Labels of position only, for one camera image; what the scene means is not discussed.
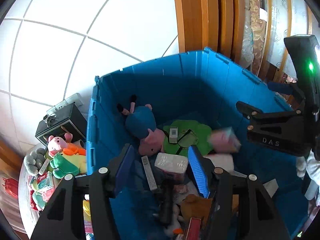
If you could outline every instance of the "power strip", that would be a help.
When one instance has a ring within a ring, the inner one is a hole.
[[[48,115],[52,115],[55,112],[57,112],[59,109],[65,107],[67,105],[70,105],[72,103],[75,103],[76,107],[80,107],[80,106],[83,105],[82,97],[81,97],[81,95],[79,93],[75,93],[72,96],[70,96],[70,97],[66,98],[65,100],[61,101],[60,103],[56,104],[55,106],[51,107],[47,111],[47,114]]]

